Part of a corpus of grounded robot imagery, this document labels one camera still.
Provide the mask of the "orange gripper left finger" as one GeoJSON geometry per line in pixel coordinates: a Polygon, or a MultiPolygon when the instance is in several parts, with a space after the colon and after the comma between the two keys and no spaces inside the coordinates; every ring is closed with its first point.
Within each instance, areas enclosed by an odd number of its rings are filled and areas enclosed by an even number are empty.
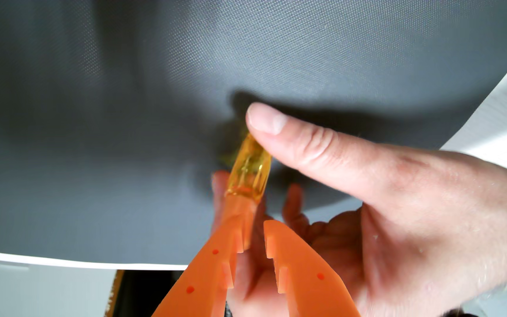
{"type": "Polygon", "coordinates": [[[243,252],[243,216],[225,220],[193,258],[152,316],[224,316],[243,252]]]}

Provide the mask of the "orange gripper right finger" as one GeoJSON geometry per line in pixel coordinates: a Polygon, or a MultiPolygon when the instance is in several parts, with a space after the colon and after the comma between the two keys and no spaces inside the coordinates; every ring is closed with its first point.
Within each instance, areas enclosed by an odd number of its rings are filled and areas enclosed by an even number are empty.
{"type": "Polygon", "coordinates": [[[278,220],[264,222],[264,236],[289,316],[360,316],[342,278],[303,238],[278,220]]]}

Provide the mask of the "person's hand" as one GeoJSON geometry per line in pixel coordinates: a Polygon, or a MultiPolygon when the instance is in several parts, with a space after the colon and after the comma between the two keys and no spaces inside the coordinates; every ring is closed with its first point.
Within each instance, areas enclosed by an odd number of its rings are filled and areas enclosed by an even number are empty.
{"type": "Polygon", "coordinates": [[[251,135],[278,161],[363,201],[310,223],[292,184],[283,222],[342,278],[361,316],[442,316],[507,284],[507,169],[377,144],[262,103],[251,135]]]}

